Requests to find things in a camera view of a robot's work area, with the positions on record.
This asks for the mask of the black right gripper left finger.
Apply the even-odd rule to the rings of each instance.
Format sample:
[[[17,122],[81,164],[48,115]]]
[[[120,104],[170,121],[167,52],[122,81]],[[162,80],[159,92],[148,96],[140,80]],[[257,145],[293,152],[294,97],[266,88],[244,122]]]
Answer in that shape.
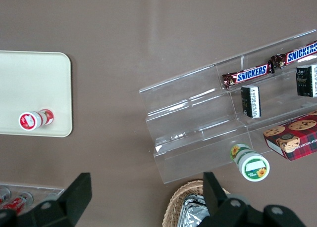
[[[74,227],[92,199],[91,174],[81,173],[57,200],[44,201],[29,212],[0,211],[2,227]]]

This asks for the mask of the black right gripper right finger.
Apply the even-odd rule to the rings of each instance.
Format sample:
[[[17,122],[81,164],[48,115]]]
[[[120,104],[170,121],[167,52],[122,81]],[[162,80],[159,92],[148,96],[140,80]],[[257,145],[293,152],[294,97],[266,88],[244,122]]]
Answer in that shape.
[[[299,227],[300,218],[289,208],[267,205],[258,211],[236,197],[227,197],[215,175],[204,172],[203,197],[209,216],[203,227]]]

